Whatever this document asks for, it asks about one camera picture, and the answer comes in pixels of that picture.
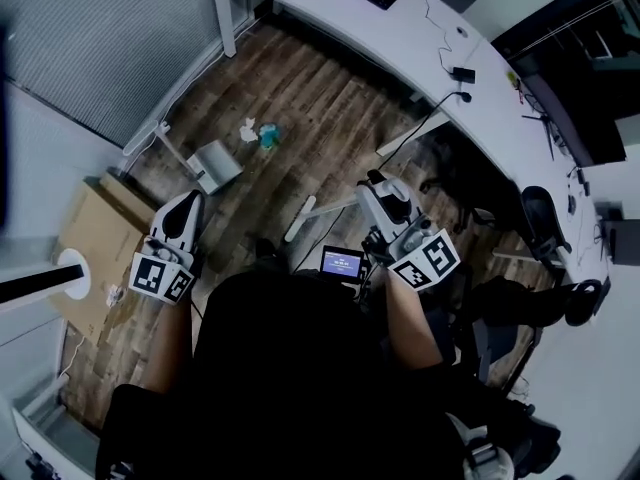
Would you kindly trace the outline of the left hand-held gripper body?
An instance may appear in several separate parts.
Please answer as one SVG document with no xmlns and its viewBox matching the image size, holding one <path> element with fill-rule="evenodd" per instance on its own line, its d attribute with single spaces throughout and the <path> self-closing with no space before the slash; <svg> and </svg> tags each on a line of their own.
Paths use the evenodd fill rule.
<svg viewBox="0 0 640 480">
<path fill-rule="evenodd" d="M 176 305 L 192 286 L 194 256 L 147 236 L 133 256 L 128 288 L 169 305 Z"/>
</svg>

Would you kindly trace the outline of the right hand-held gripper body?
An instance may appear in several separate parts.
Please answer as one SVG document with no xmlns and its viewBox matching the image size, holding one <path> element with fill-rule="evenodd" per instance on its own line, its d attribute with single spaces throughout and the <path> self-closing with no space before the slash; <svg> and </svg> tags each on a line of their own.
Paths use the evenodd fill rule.
<svg viewBox="0 0 640 480">
<path fill-rule="evenodd" d="M 448 232 L 422 210 L 397 177 L 370 177 L 355 189 L 370 231 L 363 248 L 416 292 L 443 281 L 460 264 Z"/>
</svg>

